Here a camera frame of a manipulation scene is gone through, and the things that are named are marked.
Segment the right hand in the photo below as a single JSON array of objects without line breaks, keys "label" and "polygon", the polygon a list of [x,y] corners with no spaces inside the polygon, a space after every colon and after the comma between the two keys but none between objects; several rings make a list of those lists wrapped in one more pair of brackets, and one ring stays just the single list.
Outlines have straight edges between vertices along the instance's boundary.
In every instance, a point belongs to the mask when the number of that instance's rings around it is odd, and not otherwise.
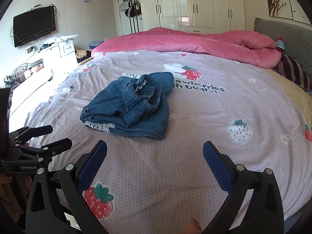
[{"label": "right hand", "polygon": [[202,230],[198,221],[191,218],[191,221],[185,226],[183,233],[185,234],[201,234]]}]

